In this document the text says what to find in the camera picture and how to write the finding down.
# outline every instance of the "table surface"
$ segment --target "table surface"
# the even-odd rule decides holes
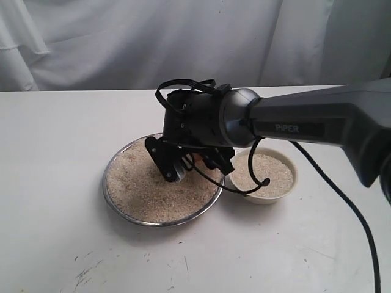
[[[261,143],[298,167],[295,190],[275,205],[223,192],[171,228],[112,212],[100,186],[106,164],[161,131],[163,116],[152,90],[0,93],[0,292],[373,292],[359,221],[288,142]],[[337,147],[303,145],[367,218],[391,292],[391,207],[378,181],[362,187]]]

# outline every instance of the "robotic arm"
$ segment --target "robotic arm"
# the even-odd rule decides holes
[[[156,91],[166,108],[163,136],[149,137],[145,146],[167,181],[184,176],[182,158],[192,153],[227,175],[233,147],[272,137],[342,147],[360,182],[370,187],[380,176],[391,202],[391,79],[272,98],[207,83],[179,79]],[[171,85],[192,89],[174,90],[164,100],[160,89]]]

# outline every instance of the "stainless steel bowl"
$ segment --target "stainless steel bowl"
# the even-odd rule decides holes
[[[153,135],[153,136],[160,136],[161,133],[151,134],[151,135]],[[107,175],[108,175],[108,171],[110,170],[111,164],[118,158],[118,156],[121,153],[126,151],[132,144],[134,144],[138,140],[144,139],[146,137],[148,137],[148,136],[141,137],[141,138],[139,138],[139,139],[129,143],[128,145],[124,146],[120,151],[118,151],[118,153],[115,154],[115,156],[110,160],[110,162],[108,163],[106,169],[104,170],[103,178],[102,178],[102,189],[103,189],[104,199],[106,200],[108,205],[118,215],[120,215],[121,217],[123,217],[124,219],[126,219],[127,221],[129,221],[131,223],[135,223],[135,224],[138,224],[138,225],[141,225],[141,226],[154,226],[154,227],[167,227],[167,226],[181,225],[181,224],[190,222],[191,220],[197,218],[198,216],[200,216],[204,212],[206,212],[217,201],[217,199],[219,198],[219,196],[221,194],[221,191],[222,191],[221,187],[217,187],[216,186],[217,190],[216,190],[215,194],[213,195],[212,199],[202,209],[199,209],[197,212],[195,212],[195,213],[193,213],[193,214],[191,214],[191,215],[189,215],[189,216],[187,216],[185,218],[182,218],[182,219],[179,219],[179,220],[176,220],[176,221],[171,221],[171,222],[152,223],[152,222],[141,221],[141,220],[132,218],[132,217],[124,214],[119,208],[116,207],[114,202],[111,200],[111,197],[110,197],[110,194],[109,194],[109,191],[108,191],[108,187],[107,187]],[[225,179],[224,176],[221,175],[220,184],[224,184],[224,179]]]

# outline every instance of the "uncooked rice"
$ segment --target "uncooked rice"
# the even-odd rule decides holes
[[[124,214],[145,222],[172,222],[199,211],[213,198],[218,187],[194,170],[179,183],[168,183],[144,142],[139,139],[119,154],[107,174],[108,194]],[[209,170],[202,161],[197,166],[220,182],[218,169]]]
[[[248,169],[248,156],[239,156],[234,162],[235,171],[232,180],[240,190],[250,190],[257,185],[250,177]],[[287,193],[293,185],[292,171],[280,160],[265,154],[254,154],[254,174],[259,181],[270,178],[270,184],[252,193],[256,197],[279,197]]]

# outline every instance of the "white curtain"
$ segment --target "white curtain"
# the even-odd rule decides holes
[[[345,84],[379,78],[391,53],[389,0],[0,0],[0,11],[0,90]]]

